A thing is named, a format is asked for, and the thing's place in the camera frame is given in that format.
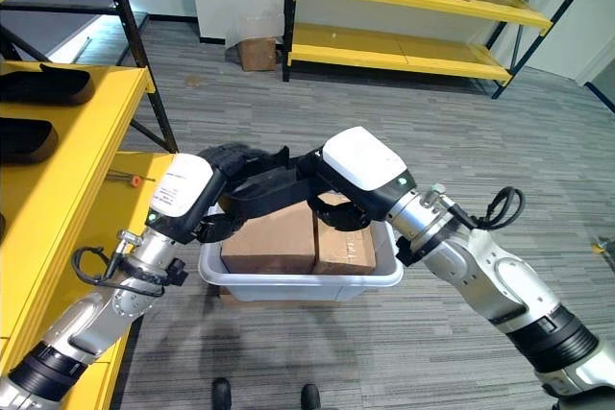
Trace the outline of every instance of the person's foot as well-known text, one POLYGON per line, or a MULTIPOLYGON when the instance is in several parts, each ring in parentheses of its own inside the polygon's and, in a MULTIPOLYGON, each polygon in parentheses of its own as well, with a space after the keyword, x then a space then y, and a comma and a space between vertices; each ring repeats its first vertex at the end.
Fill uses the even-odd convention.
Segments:
POLYGON ((231 410, 231 383, 227 378, 211 383, 211 410, 231 410))
POLYGON ((301 410, 318 410, 320 408, 320 393, 315 384, 307 384, 301 390, 301 410))

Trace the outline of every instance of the cardboard box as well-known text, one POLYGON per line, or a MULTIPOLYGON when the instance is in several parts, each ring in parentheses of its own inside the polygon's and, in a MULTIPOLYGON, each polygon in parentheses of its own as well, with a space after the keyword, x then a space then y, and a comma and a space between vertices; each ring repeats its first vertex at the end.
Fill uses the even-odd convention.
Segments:
POLYGON ((276 68, 276 40, 273 37, 241 40, 239 56, 244 71, 273 71, 276 68))
POLYGON ((221 257, 231 273, 310 274, 316 257, 311 209, 302 202, 248 221, 222 243, 221 257))
MULTIPOLYGON (((320 196, 328 204, 348 202, 338 194, 320 196)), ((341 232, 315 218, 318 248, 313 274, 366 276, 376 267, 376 255, 369 228, 341 232)))

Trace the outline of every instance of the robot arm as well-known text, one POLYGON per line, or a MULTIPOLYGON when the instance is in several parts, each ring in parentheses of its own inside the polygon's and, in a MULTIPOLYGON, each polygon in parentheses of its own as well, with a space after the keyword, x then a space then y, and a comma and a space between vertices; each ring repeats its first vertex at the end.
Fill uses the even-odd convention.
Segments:
POLYGON ((566 397, 603 386, 615 388, 615 353, 610 346, 567 311, 529 265, 498 247, 486 230, 477 229, 441 189, 419 194, 404 162, 363 128, 342 132, 290 162, 293 168, 283 168, 283 175, 292 177, 289 188, 277 185, 280 177, 268 173, 276 165, 290 165, 287 152, 286 157, 278 153, 274 161, 261 157, 256 167, 247 169, 246 162, 218 161, 220 154, 236 155, 209 153, 209 161, 176 155, 152 199, 146 231, 141 236, 121 234, 102 277, 84 275, 80 254, 73 256, 77 274, 97 288, 70 306, 0 379, 0 408, 58 408, 87 365, 152 307, 163 286, 182 284, 186 274, 174 257, 177 243, 223 239, 245 219, 329 189, 352 201, 360 211, 359 226, 386 220, 399 231, 404 238, 398 245, 405 249, 400 259, 406 265, 423 260, 436 276, 450 282, 510 338, 550 394, 566 397), (262 174, 258 181, 269 184, 264 193, 253 183, 234 182, 246 172, 262 174), (241 194, 229 200, 239 189, 241 194), (255 194, 259 201, 250 201, 255 194), (247 199, 237 205, 238 198, 247 199), (205 219, 218 201, 228 215, 226 221, 220 215, 205 219))
POLYGON ((371 219, 388 221, 403 236, 398 245, 405 247, 406 265, 422 260, 504 333, 547 393, 566 398, 615 389, 613 348, 569 312, 526 262, 478 229, 442 186, 419 194, 402 160, 361 127, 327 141, 313 153, 313 165, 371 219))

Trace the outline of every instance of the box on shelf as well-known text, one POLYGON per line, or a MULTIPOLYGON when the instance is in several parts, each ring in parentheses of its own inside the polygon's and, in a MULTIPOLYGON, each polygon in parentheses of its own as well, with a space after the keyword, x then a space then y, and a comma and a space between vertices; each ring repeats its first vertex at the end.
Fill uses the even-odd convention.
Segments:
MULTIPOLYGON (((320 198, 331 205, 348 202, 339 194, 323 194, 320 198)), ((367 276, 374 271, 376 255, 369 228, 341 232, 314 219, 318 249, 313 274, 367 276)))
POLYGON ((312 211, 305 202, 248 221, 222 243, 231 273, 311 273, 316 257, 312 211))
POLYGON ((244 71, 273 71, 276 68, 276 40, 273 37, 241 40, 239 56, 244 71))

